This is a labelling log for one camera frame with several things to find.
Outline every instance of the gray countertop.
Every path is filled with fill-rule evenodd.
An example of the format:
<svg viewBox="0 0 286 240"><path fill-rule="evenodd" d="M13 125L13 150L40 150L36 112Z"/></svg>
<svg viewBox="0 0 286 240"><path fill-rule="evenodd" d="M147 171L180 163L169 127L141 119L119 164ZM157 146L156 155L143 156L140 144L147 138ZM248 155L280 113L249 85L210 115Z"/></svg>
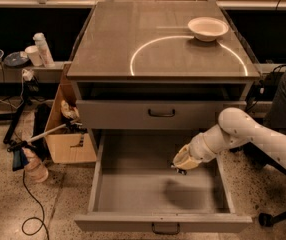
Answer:
<svg viewBox="0 0 286 240"><path fill-rule="evenodd" d="M196 17L226 21L211 2L98 2L78 47L68 78L233 79L259 74L235 33L214 42L194 38Z"/></svg>

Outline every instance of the bottle cap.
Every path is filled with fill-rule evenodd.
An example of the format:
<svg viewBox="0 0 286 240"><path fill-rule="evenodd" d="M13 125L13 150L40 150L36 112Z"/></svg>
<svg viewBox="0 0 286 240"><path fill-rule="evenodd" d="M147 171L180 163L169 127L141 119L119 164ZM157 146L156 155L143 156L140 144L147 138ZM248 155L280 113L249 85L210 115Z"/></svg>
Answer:
<svg viewBox="0 0 286 240"><path fill-rule="evenodd" d="M44 34L43 33L36 33L33 37L33 40L34 41L41 41L41 40L44 40L45 37L44 37Z"/></svg>

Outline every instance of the floor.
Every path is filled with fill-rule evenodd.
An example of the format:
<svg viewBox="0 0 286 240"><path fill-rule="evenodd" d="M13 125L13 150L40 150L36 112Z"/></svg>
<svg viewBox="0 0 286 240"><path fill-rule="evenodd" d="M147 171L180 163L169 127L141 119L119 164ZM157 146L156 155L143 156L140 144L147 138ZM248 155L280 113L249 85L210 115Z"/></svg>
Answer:
<svg viewBox="0 0 286 240"><path fill-rule="evenodd" d="M29 116L35 105L27 106L13 138L29 134ZM9 105L0 104L0 113L11 112ZM22 232L22 224L30 217L42 218L39 204L23 185L23 170L12 171L12 153L7 152L3 139L10 121L0 121L0 240L47 239L42 228L35 235ZM273 227L262 227L259 213L277 215L286 211L286 176L273 167L259 169L243 151L222 152L224 175L232 195L236 213L249 215L253 223L240 233L179 233L161 236L152 232L83 232L74 222L76 214L86 214L91 192L94 164L54 164L45 160L49 171L43 183L34 183L25 177L27 188L44 207L45 225L50 239L184 239L184 240L286 240L286 220ZM37 220L28 221L24 230L33 233L40 226Z"/></svg>

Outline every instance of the drawer handle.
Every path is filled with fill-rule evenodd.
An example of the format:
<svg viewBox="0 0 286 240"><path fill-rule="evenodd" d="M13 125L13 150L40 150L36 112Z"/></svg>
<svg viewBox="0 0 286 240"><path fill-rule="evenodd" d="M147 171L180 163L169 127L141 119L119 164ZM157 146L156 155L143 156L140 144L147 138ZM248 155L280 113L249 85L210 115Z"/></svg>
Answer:
<svg viewBox="0 0 286 240"><path fill-rule="evenodd" d="M152 223L152 231L153 231L154 234L157 234L157 235L177 235L177 234L180 233L180 224L179 223L176 224L176 231L163 232L163 231L155 230L155 225L154 225L154 223Z"/></svg>
<svg viewBox="0 0 286 240"><path fill-rule="evenodd" d="M172 109L172 113L171 114L157 114L157 113L153 113L151 109L148 110L149 116L152 117L173 117L175 116L175 109Z"/></svg>

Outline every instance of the bottle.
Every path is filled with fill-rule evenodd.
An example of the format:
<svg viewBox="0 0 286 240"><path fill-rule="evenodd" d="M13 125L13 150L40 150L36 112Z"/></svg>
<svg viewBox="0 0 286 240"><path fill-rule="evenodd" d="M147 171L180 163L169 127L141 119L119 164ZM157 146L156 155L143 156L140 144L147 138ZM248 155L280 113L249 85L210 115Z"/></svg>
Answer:
<svg viewBox="0 0 286 240"><path fill-rule="evenodd" d="M49 176L49 171L41 159L29 148L22 148L22 150L27 160L24 165L26 175L36 183L45 181Z"/></svg>
<svg viewBox="0 0 286 240"><path fill-rule="evenodd" d="M53 61L49 46L47 45L47 42L45 40L44 34L43 33L36 33L33 37L33 40L35 41L35 45L37 46L37 48L39 50L39 54L40 54L41 59L43 61L43 65L46 68L54 67L55 63Z"/></svg>

